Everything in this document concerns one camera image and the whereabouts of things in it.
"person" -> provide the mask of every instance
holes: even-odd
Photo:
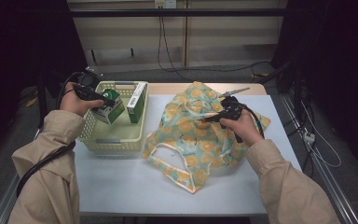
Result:
[[[15,151],[12,158],[19,176],[34,164],[81,134],[88,109],[102,101],[82,101],[66,86],[61,110],[45,118],[44,131],[29,145]],[[249,146],[245,156],[260,179],[260,194],[270,223],[339,223],[324,191],[296,170],[280,154],[271,140],[264,140],[251,114],[243,110],[238,120],[221,119]],[[9,223],[78,223],[79,195],[75,155],[64,156],[44,166],[24,185],[10,214]]]
[[[339,223],[322,188],[286,161],[271,140],[264,139],[251,113],[238,120],[220,119],[249,147],[245,157],[259,178],[262,202],[270,223]]]
[[[73,85],[65,86],[60,110],[53,110],[45,117],[43,132],[13,153],[12,160],[20,177],[47,155],[74,142],[84,128],[86,112],[103,104],[102,100],[80,100]],[[8,223],[79,223],[73,151],[43,166],[28,179]]]

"patterned fabric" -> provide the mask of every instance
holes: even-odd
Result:
[[[210,167],[234,167],[243,159],[247,148],[244,143],[237,143],[234,132],[222,129],[220,123],[199,122],[199,119],[223,109],[220,101],[224,98],[218,98],[218,95],[219,92],[205,84],[194,82],[165,106],[158,129],[145,141],[144,158],[191,193],[205,184]],[[266,129],[270,119],[257,116]],[[186,170],[154,157],[158,147],[177,150],[183,157]]]

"green box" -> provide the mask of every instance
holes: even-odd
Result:
[[[127,111],[129,113],[131,123],[138,123],[144,112],[146,88],[147,86],[145,82],[139,82],[132,97],[130,98],[129,103],[127,104]]]
[[[121,100],[120,94],[112,89],[105,89],[101,92],[101,95],[106,99],[115,101],[113,106],[102,105],[98,108],[92,108],[92,115],[107,124],[112,124],[124,111],[124,104]]]

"plastic basket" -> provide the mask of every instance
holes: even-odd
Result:
[[[113,89],[120,93],[124,106],[127,105],[139,81],[102,81],[96,92],[104,89]],[[145,112],[147,109],[148,83],[146,82],[145,107],[138,123],[131,123],[127,109],[113,122],[106,124],[94,118],[89,111],[86,116],[86,126],[78,139],[85,146],[95,152],[110,155],[123,155],[126,153],[140,152],[145,124]]]

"jacket sleeve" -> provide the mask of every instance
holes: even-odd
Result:
[[[260,194],[270,223],[339,223],[322,188],[286,161],[271,140],[245,154],[260,180]]]
[[[85,120],[55,110],[45,117],[44,131],[16,150],[12,160],[20,177],[46,156],[76,140]],[[33,174],[24,185],[9,223],[78,223],[79,197],[75,153],[69,151]]]

